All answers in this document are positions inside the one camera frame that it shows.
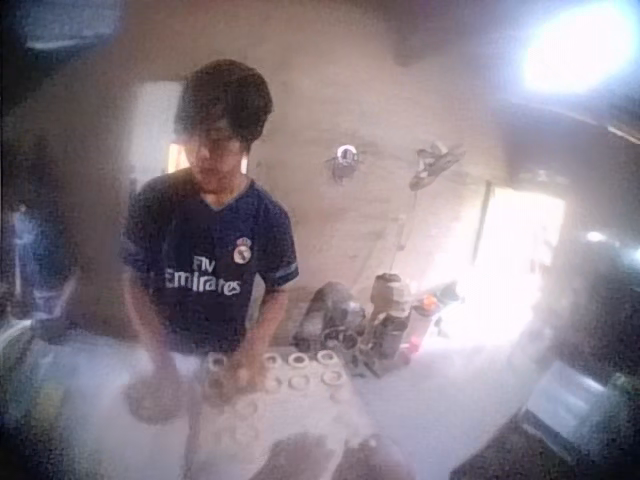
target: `navy jersey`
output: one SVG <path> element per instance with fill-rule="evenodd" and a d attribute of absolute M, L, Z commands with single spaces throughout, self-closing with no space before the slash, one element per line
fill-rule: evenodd
<path fill-rule="evenodd" d="M 133 198 L 123 237 L 123 260 L 149 288 L 176 350 L 235 350 L 255 276 L 267 288 L 298 276 L 289 216 L 253 180 L 215 209 L 189 169 L 158 177 Z"/>

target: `wall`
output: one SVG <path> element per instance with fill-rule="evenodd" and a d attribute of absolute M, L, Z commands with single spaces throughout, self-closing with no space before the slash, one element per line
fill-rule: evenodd
<path fill-rule="evenodd" d="M 65 174 L 64 202 L 84 274 L 76 308 L 93 328 L 124 329 L 117 240 L 137 89 L 179 80 L 221 57 L 255 66 L 272 88 L 275 113 L 250 168 L 293 219 L 302 272 L 293 289 L 293 322 L 328 280 L 368 297 L 373 275 L 392 263 L 397 219 L 411 205 L 415 151 L 434 139 L 462 141 L 468 154 L 420 193 L 412 235 L 394 268 L 426 285 L 464 267 L 484 180 L 500 181 L 504 165 L 486 92 L 463 57 L 438 50 L 400 67 L 388 23 L 355 4 L 128 5 L 111 45 L 50 79 L 5 122 L 7 137 L 21 142 L 46 135 Z M 325 160 L 343 143 L 356 145 L 364 164 L 338 186 Z"/>

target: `bright light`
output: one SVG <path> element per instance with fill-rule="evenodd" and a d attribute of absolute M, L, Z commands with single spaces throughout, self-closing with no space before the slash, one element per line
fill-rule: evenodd
<path fill-rule="evenodd" d="M 623 2 L 598 2 L 551 20 L 527 52 L 527 87 L 545 93 L 584 93 L 617 73 L 638 47 L 634 13 Z"/>
<path fill-rule="evenodd" d="M 587 240 L 589 240 L 590 242 L 604 242 L 606 239 L 607 237 L 605 237 L 600 232 L 587 233 Z"/>

